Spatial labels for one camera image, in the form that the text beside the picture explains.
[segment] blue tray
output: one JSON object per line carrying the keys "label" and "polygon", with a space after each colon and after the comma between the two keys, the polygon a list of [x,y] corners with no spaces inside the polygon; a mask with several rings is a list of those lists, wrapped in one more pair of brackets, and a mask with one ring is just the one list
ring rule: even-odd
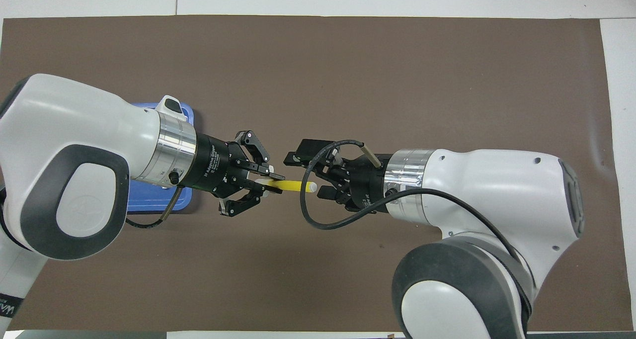
{"label": "blue tray", "polygon": [[[133,103],[141,108],[155,108],[157,103]],[[194,124],[195,115],[192,108],[185,104],[181,104],[183,114],[188,118],[190,124]],[[165,210],[170,202],[172,195],[176,191],[175,187],[165,189],[158,185],[133,180],[130,182],[130,192],[128,196],[128,212],[161,212]],[[183,210],[192,200],[192,189],[186,187],[182,190],[174,211]]]}

